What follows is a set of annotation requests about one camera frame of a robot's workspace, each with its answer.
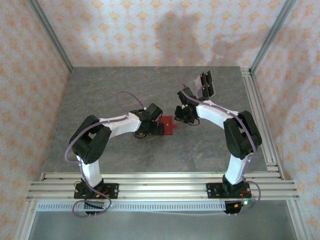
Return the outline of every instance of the orange floral wallpaper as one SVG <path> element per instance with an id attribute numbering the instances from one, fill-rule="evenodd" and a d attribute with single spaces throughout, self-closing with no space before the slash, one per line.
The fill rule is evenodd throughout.
<path id="1" fill-rule="evenodd" d="M 256 78 L 289 178 L 320 239 L 320 7 L 297 1 Z"/>
<path id="2" fill-rule="evenodd" d="M 284 0 L 39 0 L 73 66 L 251 67 Z"/>
<path id="3" fill-rule="evenodd" d="M 0 1 L 0 239 L 40 177 L 69 73 L 26 0 Z"/>

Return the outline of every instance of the black mounting plate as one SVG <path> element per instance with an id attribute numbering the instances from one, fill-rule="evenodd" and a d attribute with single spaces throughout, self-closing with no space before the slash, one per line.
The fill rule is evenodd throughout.
<path id="1" fill-rule="evenodd" d="M 209 182 L 205 185 L 208 199 L 249 199 L 251 198 L 250 185 L 243 182 L 241 187 L 228 195 L 223 189 L 222 182 Z"/>
<path id="2" fill-rule="evenodd" d="M 118 183 L 101 183 L 99 186 L 99 192 L 106 192 L 110 199 L 117 199 L 119 194 L 119 184 Z M 75 185 L 74 199 L 101 199 L 105 197 L 97 196 L 95 192 L 92 192 L 84 182 L 79 182 Z"/>

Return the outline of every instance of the purple cable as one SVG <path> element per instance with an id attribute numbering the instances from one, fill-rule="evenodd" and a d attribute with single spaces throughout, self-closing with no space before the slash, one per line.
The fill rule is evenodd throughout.
<path id="1" fill-rule="evenodd" d="M 182 94 L 183 94 L 187 99 L 189 99 L 189 100 L 191 100 L 191 101 L 194 101 L 195 103 L 198 103 L 198 104 L 201 104 L 201 105 L 205 105 L 205 106 L 208 106 L 208 107 L 211 107 L 211 108 L 218 109 L 218 110 L 220 110 L 220 111 L 222 111 L 222 112 L 224 112 L 224 113 L 226 113 L 226 114 L 234 117 L 234 118 L 239 122 L 239 124 L 241 125 L 242 129 L 244 130 L 246 136 L 247 136 L 248 139 L 249 139 L 249 142 L 250 142 L 250 144 L 251 144 L 251 146 L 252 146 L 252 150 L 253 150 L 253 153 L 248 156 L 248 158 L 247 158 L 247 160 L 246 160 L 246 162 L 245 162 L 245 165 L 244 165 L 244 168 L 243 168 L 243 170 L 242 170 L 241 175 L 242 175 L 243 181 L 244 181 L 245 183 L 252 183 L 252 184 L 256 185 L 256 187 L 257 187 L 257 189 L 258 189 L 259 196 L 258 196 L 258 199 L 257 199 L 257 201 L 256 201 L 256 204 L 255 204 L 252 208 L 248 209 L 248 210 L 245 211 L 245 212 L 238 213 L 238 215 L 239 215 L 239 214 L 246 213 L 246 212 L 248 212 L 249 210 L 254 209 L 254 208 L 259 204 L 259 202 L 260 202 L 260 199 L 261 199 L 261 189 L 260 189 L 259 185 L 258 185 L 256 182 L 254 182 L 254 181 L 246 181 L 246 179 L 244 178 L 244 176 L 245 176 L 245 173 L 246 173 L 246 171 L 247 171 L 249 162 L 250 162 L 251 158 L 256 154 L 257 149 L 256 149 L 256 146 L 255 146 L 255 144 L 254 144 L 254 141 L 253 141 L 252 137 L 250 136 L 250 133 L 249 133 L 248 129 L 246 128 L 245 124 L 242 122 L 242 120 L 241 120 L 237 115 L 233 114 L 232 112 L 228 111 L 227 109 L 223 108 L 222 106 L 215 105 L 215 104 L 211 105 L 211 104 L 206 103 L 206 102 L 198 101 L 197 99 L 194 99 L 194 98 L 188 96 L 183 89 L 181 90 L 181 92 L 182 92 Z"/>
<path id="2" fill-rule="evenodd" d="M 102 210 L 102 211 L 99 212 L 99 213 L 95 213 L 95 214 L 94 214 L 95 217 L 98 216 L 98 215 L 104 214 L 104 213 L 111 207 L 112 201 L 111 201 L 110 197 L 108 197 L 107 195 L 103 194 L 102 192 L 99 192 L 99 191 L 95 190 L 95 189 L 88 183 L 88 181 L 87 181 L 87 179 L 86 179 L 86 177 L 85 177 L 85 174 L 84 174 L 84 172 L 83 172 L 83 170 L 82 170 L 82 167 L 81 167 L 83 163 L 82 163 L 80 160 L 70 160 L 70 159 L 68 158 L 68 154 L 69 154 L 69 152 L 71 151 L 72 146 L 75 144 L 75 142 L 76 142 L 79 138 L 81 138 L 81 136 L 82 136 L 83 134 L 85 134 L 87 131 L 89 131 L 90 129 L 92 129 L 92 128 L 98 126 L 98 125 L 101 125 L 101 124 L 117 123 L 117 122 L 121 122 L 121 121 L 124 121 L 124 120 L 128 119 L 128 117 L 129 117 L 128 111 L 126 111 L 125 107 L 119 102 L 119 99 L 118 99 L 118 95 L 121 94 L 121 93 L 130 94 L 131 96 L 133 96 L 133 97 L 139 102 L 139 104 L 142 106 L 142 108 L 144 108 L 144 105 L 141 103 L 141 101 L 140 101 L 136 96 L 134 96 L 131 92 L 128 92 L 128 91 L 120 91 L 120 92 L 118 92 L 118 94 L 116 95 L 116 102 L 117 102 L 118 106 L 119 106 L 123 111 L 125 111 L 125 112 L 127 113 L 126 116 L 125 116 L 125 117 L 122 117 L 122 118 L 119 118 L 119 119 L 114 119 L 114 120 L 100 121 L 100 122 L 97 122 L 97 123 L 95 123 L 95 124 L 92 124 L 92 125 L 86 127 L 84 130 L 82 130 L 82 131 L 70 142 L 69 146 L 66 148 L 65 153 L 64 153 L 64 159 L 65 159 L 67 162 L 69 162 L 69 163 L 78 163 L 78 164 L 79 164 L 79 168 L 80 168 L 80 172 L 81 172 L 82 179 L 84 180 L 84 182 L 85 182 L 85 184 L 88 186 L 88 188 L 89 188 L 91 191 L 95 192 L 96 194 L 98 194 L 98 195 L 100 195 L 100 196 L 102 196 L 102 197 L 105 197 L 105 198 L 109 201 L 109 205 L 108 205 L 104 210 Z M 79 215 L 79 214 L 76 214 L 76 212 L 75 212 L 75 207 L 76 207 L 76 205 L 77 205 L 78 203 L 93 203 L 93 204 L 95 204 L 95 203 L 97 203 L 97 201 L 79 200 L 79 201 L 75 202 L 74 205 L 73 205 L 73 207 L 72 207 L 72 213 L 73 213 L 73 215 L 75 215 L 76 217 L 82 218 L 82 219 L 90 218 L 90 217 L 91 217 L 91 214 L 89 214 L 89 215 Z"/>

